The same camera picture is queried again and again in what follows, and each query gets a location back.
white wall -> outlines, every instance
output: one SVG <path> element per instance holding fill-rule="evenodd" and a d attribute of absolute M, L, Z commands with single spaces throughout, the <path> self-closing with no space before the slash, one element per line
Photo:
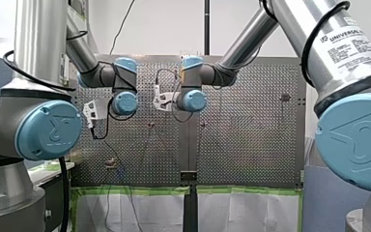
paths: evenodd
<path fill-rule="evenodd" d="M 90 0 L 89 21 L 99 53 L 109 53 L 130 0 Z M 204 2 L 136 0 L 114 53 L 179 55 L 204 49 Z"/>
<path fill-rule="evenodd" d="M 108 53 L 131 0 L 89 0 L 89 21 L 99 53 Z M 259 8 L 256 0 L 212 0 L 211 54 L 222 55 Z M 204 1 L 136 0 L 114 53 L 204 53 Z M 280 29 L 261 56 L 295 56 Z"/>

wire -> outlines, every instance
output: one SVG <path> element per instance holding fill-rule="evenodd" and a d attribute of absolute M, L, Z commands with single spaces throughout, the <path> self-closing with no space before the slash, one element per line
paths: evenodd
<path fill-rule="evenodd" d="M 278 19 L 276 19 L 275 15 L 268 8 L 267 0 L 260 0 L 260 5 L 261 5 L 261 3 L 263 4 L 264 10 L 267 13 L 267 15 L 269 15 L 273 20 L 278 21 Z"/>
<path fill-rule="evenodd" d="M 8 60 L 8 57 L 10 55 L 13 55 L 13 54 L 14 54 L 13 50 L 8 51 L 7 53 L 4 54 L 3 60 L 4 60 L 5 64 L 7 66 L 9 66 L 9 68 L 11 68 L 13 71 L 25 76 L 26 78 L 30 79 L 32 82 L 43 85 L 43 86 L 45 86 L 47 88 L 50 88 L 50 89 L 58 89 L 58 90 L 65 90 L 65 91 L 75 91 L 76 90 L 74 88 L 68 88 L 68 87 L 64 87 L 64 86 L 59 86 L 59 85 L 54 85 L 54 84 L 47 83 L 45 81 L 37 79 L 36 77 L 34 77 L 33 75 L 31 75 L 29 73 L 21 70 L 20 68 L 17 67 L 17 65 L 14 62 L 11 62 L 11 61 Z"/>
<path fill-rule="evenodd" d="M 107 104 L 107 117 L 106 117 L 106 125 L 105 125 L 104 136 L 98 137 L 97 135 L 95 135 L 95 127 L 90 128 L 90 133 L 92 134 L 92 137 L 93 137 L 94 140 L 104 140 L 107 137 L 108 131 L 109 131 L 110 118 L 112 118 L 116 121 L 124 122 L 124 121 L 127 121 L 127 120 L 131 119 L 136 114 L 136 111 L 135 111 L 132 114 L 130 114 L 127 118 L 119 119 L 119 118 L 113 116 L 113 114 L 110 111 L 110 107 L 111 107 L 112 103 L 113 103 L 113 98 Z"/>
<path fill-rule="evenodd" d="M 159 77 L 159 74 L 160 74 L 161 72 L 163 72 L 163 71 L 166 71 L 166 72 L 169 72 L 169 73 L 173 73 L 174 76 L 175 76 L 175 77 L 174 77 L 175 80 L 177 80 L 177 78 L 179 78 L 179 79 L 182 78 L 178 73 L 176 73 L 176 72 L 174 72 L 174 71 L 171 71 L 171 70 L 168 70 L 168 69 L 159 69 L 159 70 L 157 70 L 157 74 L 156 74 L 156 84 L 158 84 L 158 77 Z"/>
<path fill-rule="evenodd" d="M 143 150 L 143 155 L 142 155 L 142 159 L 144 159 L 145 157 L 145 154 L 147 152 L 147 147 L 148 147 L 148 144 L 150 142 L 150 135 L 151 135 L 151 131 L 149 130 L 149 135 L 148 135 L 148 139 L 147 139 L 147 142 L 146 142 L 146 145 L 145 145 L 145 148 Z M 122 165 L 123 169 L 126 170 L 126 166 L 124 165 L 124 163 L 122 162 L 122 160 L 120 159 L 117 151 L 112 147 L 110 146 L 110 144 L 108 144 L 105 140 L 104 140 L 104 144 L 114 153 L 115 157 L 117 158 L 117 161 Z M 131 207 L 133 209 L 133 212 L 134 212 L 134 216 L 135 216 L 135 219 L 136 219 L 136 222 L 137 222 L 137 227 L 138 229 L 143 232 L 143 228 L 141 227 L 140 225 L 140 221 L 138 219 L 138 215 L 137 215 L 137 212 L 135 210 L 135 206 L 134 206 L 134 202 L 133 202 L 133 195 L 132 195 L 132 190 L 131 190 L 131 184 L 130 183 L 127 183 L 124 179 L 124 177 L 120 177 L 118 175 L 118 178 L 119 178 L 119 181 L 124 185 L 124 186 L 127 186 L 128 187 L 128 194 L 129 194 L 129 199 L 130 199 L 130 204 L 131 204 Z M 106 227 L 106 229 L 108 229 L 109 231 L 113 231 L 112 229 L 110 229 L 110 227 L 107 225 L 107 220 L 108 220 L 108 216 L 109 216 L 109 213 L 110 213 L 110 201 L 109 201 L 109 198 L 110 198 L 110 190 L 111 190 L 111 185 L 109 187 L 109 190 L 107 192 L 107 212 L 106 212 L 106 216 L 105 216 L 105 219 L 104 219 L 104 226 Z"/>
<path fill-rule="evenodd" d="M 130 13 L 130 11 L 131 11 L 131 7 L 133 6 L 134 2 L 135 2 L 135 0 L 132 0 L 131 3 L 130 3 L 130 6 L 128 7 L 128 11 L 126 12 L 125 17 L 123 18 L 122 24 L 120 25 L 119 32 L 118 32 L 118 33 L 116 34 L 116 36 L 114 37 L 113 45 L 111 46 L 111 49 L 110 49 L 109 55 L 111 55 L 111 54 L 113 53 L 114 47 L 116 46 L 117 38 L 120 36 L 120 33 L 122 33 L 123 26 L 125 25 L 126 19 L 128 19 L 128 14 Z"/>
<path fill-rule="evenodd" d="M 328 23 L 330 18 L 336 15 L 337 13 L 341 12 L 342 10 L 348 10 L 350 7 L 351 7 L 351 3 L 348 1 L 338 3 L 335 7 L 330 9 L 324 16 L 322 16 L 321 20 L 319 20 L 319 22 L 316 24 L 311 34 L 309 35 L 308 39 L 306 40 L 305 46 L 303 47 L 300 64 L 301 64 L 303 78 L 312 87 L 314 87 L 314 85 L 308 73 L 308 58 L 309 58 L 309 53 L 311 51 L 312 45 L 315 39 L 318 37 L 319 32 Z"/>
<path fill-rule="evenodd" d="M 76 40 L 76 39 L 79 39 L 80 37 L 84 37 L 87 35 L 87 31 L 80 31 L 79 34 L 75 35 L 75 36 L 72 36 L 72 37 L 69 37 L 69 38 L 66 38 L 67 41 L 72 41 L 72 40 Z"/>
<path fill-rule="evenodd" d="M 182 78 L 180 75 L 178 75 L 178 74 L 177 74 L 176 72 L 174 72 L 174 71 L 171 71 L 171 70 L 168 70 L 168 69 L 159 69 L 159 70 L 157 71 L 157 74 L 156 74 L 156 84 L 158 84 L 158 77 L 159 77 L 160 73 L 163 72 L 163 71 L 166 71 L 166 72 L 169 72 L 169 73 L 173 73 L 174 76 L 175 76 L 175 80 L 177 80 L 177 78 L 179 78 L 179 79 Z M 176 114 L 174 113 L 174 104 L 176 103 L 176 102 L 174 101 L 174 97 L 176 96 L 176 93 L 177 93 L 177 91 L 179 90 L 181 84 L 182 84 L 182 82 L 179 82 L 179 83 L 177 84 L 177 87 L 176 87 L 175 90 L 174 90 L 174 94 L 173 94 L 173 97 L 172 97 L 172 99 L 171 99 L 171 104 L 172 104 L 172 106 L 171 106 L 171 114 L 173 115 L 173 118 L 174 118 L 177 122 L 179 122 L 179 123 L 185 123 L 185 122 L 187 122 L 187 121 L 192 117 L 192 115 L 194 115 L 194 113 L 190 113 L 189 116 L 188 116 L 185 120 L 181 120 L 181 119 L 179 119 L 179 118 L 176 116 Z"/>
<path fill-rule="evenodd" d="M 63 218 L 62 225 L 60 227 L 60 232 L 68 231 L 69 223 L 69 179 L 68 179 L 68 169 L 66 167 L 65 158 L 59 158 L 60 169 L 62 172 L 62 182 L 63 182 Z"/>
<path fill-rule="evenodd" d="M 176 102 L 174 101 L 174 96 L 176 96 L 176 93 L 177 93 L 177 91 L 179 90 L 179 87 L 180 87 L 180 85 L 182 84 L 182 82 L 179 82 L 179 84 L 177 85 L 177 87 L 176 87 L 176 90 L 174 90 L 174 94 L 173 94 L 173 98 L 171 99 L 171 104 L 172 104 L 172 106 L 171 106 L 171 115 L 173 115 L 173 118 L 177 121 L 177 122 L 179 122 L 179 123 L 186 123 L 186 122 L 188 122 L 188 120 L 190 120 L 191 119 L 191 117 L 192 117 L 192 115 L 194 115 L 194 113 L 189 113 L 189 116 L 185 119 L 185 120 L 181 120 L 181 119 L 179 119 L 177 116 L 176 116 L 176 114 L 174 113 L 174 106 L 173 106 L 173 104 L 175 104 Z"/>

black pole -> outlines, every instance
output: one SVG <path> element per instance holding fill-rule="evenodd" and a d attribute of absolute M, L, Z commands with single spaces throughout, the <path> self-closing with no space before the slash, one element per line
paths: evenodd
<path fill-rule="evenodd" d="M 210 0 L 205 0 L 204 55 L 210 55 Z"/>
<path fill-rule="evenodd" d="M 183 215 L 183 232 L 198 232 L 198 194 L 197 186 L 189 186 L 185 195 Z"/>

perforated metal panel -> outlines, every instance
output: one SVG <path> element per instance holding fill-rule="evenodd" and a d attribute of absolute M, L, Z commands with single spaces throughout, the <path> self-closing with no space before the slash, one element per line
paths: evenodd
<path fill-rule="evenodd" d="M 233 87 L 204 91 L 199 184 L 296 187 L 305 108 L 298 61 L 260 58 Z"/>
<path fill-rule="evenodd" d="M 109 62 L 114 58 L 100 56 Z M 79 143 L 83 162 L 72 175 L 75 186 L 118 185 L 123 177 L 139 186 L 179 186 L 181 168 L 187 167 L 198 170 L 200 185 L 297 187 L 305 108 L 298 59 L 258 58 L 240 72 L 235 86 L 220 91 L 204 87 L 208 108 L 199 120 L 180 125 L 152 103 L 157 70 L 176 71 L 180 57 L 133 58 L 139 63 L 137 114 L 126 122 L 110 120 L 106 141 L 117 155 L 84 131 Z M 174 90 L 173 74 L 162 72 L 159 81 L 163 92 Z M 77 104 L 82 108 L 85 102 L 110 96 L 106 89 L 79 89 Z M 103 131 L 104 122 L 96 129 L 100 135 Z M 126 168 L 106 170 L 104 162 L 117 157 Z"/>
<path fill-rule="evenodd" d="M 180 63 L 179 57 L 166 57 L 165 62 L 148 58 L 135 58 L 138 62 L 137 90 L 139 108 L 134 117 L 125 122 L 110 119 L 109 132 L 105 141 L 94 141 L 86 129 L 78 144 L 83 162 L 72 175 L 76 186 L 98 186 L 101 184 L 119 185 L 122 180 L 138 186 L 178 186 L 179 169 L 179 125 L 171 114 L 154 109 L 154 83 L 157 70 L 161 68 L 175 71 Z M 100 57 L 103 61 L 113 62 L 113 57 Z M 173 91 L 176 83 L 174 74 L 162 72 L 159 82 Z M 78 90 L 79 108 L 93 99 L 111 98 L 110 89 Z M 105 122 L 100 123 L 96 134 L 104 135 Z M 120 159 L 123 166 L 119 169 L 105 168 L 105 162 Z"/>

light blue joint cap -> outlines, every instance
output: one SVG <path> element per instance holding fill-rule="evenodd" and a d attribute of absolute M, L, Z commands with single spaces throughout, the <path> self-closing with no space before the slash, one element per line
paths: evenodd
<path fill-rule="evenodd" d="M 79 85 L 83 88 L 89 88 L 82 80 L 82 76 L 80 74 L 80 72 L 77 73 L 77 80 L 79 81 Z"/>
<path fill-rule="evenodd" d="M 207 95 L 199 90 L 191 90 L 185 94 L 183 105 L 188 112 L 199 112 L 207 106 Z"/>
<path fill-rule="evenodd" d="M 331 105 L 319 121 L 316 144 L 336 175 L 371 190 L 371 94 L 353 95 Z"/>
<path fill-rule="evenodd" d="M 130 115 L 137 109 L 137 97 L 132 92 L 122 92 L 114 98 L 112 108 L 117 115 Z"/>
<path fill-rule="evenodd" d="M 127 57 L 119 57 L 114 61 L 114 64 L 132 73 L 137 73 L 137 63 L 133 59 Z"/>
<path fill-rule="evenodd" d="M 27 160 L 54 160 L 68 153 L 82 130 L 76 107 L 48 101 L 30 111 L 15 135 L 17 152 Z"/>
<path fill-rule="evenodd" d="M 203 58 L 199 56 L 189 56 L 182 61 L 183 70 L 188 70 L 200 65 L 203 65 Z"/>

